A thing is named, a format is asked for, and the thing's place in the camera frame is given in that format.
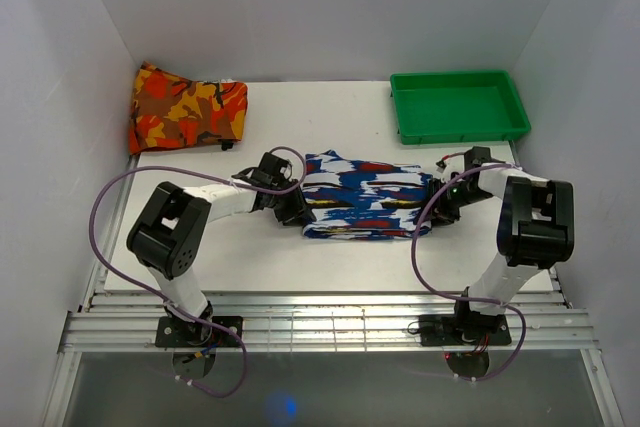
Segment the blue white patterned trousers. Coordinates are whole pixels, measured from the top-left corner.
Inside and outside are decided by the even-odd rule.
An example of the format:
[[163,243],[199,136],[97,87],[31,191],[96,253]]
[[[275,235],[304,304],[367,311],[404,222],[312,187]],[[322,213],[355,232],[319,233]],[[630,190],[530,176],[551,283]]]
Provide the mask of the blue white patterned trousers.
[[419,165],[349,160],[328,150],[305,156],[302,193],[315,216],[312,239],[395,240],[430,232],[418,224],[432,176]]

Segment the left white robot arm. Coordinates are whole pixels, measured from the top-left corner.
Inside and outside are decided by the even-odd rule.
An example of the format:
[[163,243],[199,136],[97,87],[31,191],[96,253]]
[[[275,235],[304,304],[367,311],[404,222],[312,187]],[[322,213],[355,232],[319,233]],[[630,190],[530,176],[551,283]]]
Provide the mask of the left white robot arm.
[[271,152],[229,184],[183,188],[159,184],[136,219],[127,248],[148,268],[165,301],[171,328],[190,346],[212,334],[210,302],[198,286],[192,265],[206,226],[236,214],[271,209],[284,226],[315,220],[298,181],[285,173],[290,163]]

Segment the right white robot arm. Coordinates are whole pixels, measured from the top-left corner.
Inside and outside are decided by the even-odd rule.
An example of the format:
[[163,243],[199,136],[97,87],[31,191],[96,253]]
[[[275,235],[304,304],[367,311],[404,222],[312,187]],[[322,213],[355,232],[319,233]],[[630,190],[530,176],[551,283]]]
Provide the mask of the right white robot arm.
[[540,271],[567,261],[573,253],[574,189],[569,182],[537,177],[498,160],[487,147],[473,147],[462,157],[462,172],[429,182],[426,219],[433,226],[451,225],[462,208],[497,198],[497,254],[480,278],[464,289],[451,314],[419,318],[420,343],[476,349],[508,346],[507,303]]

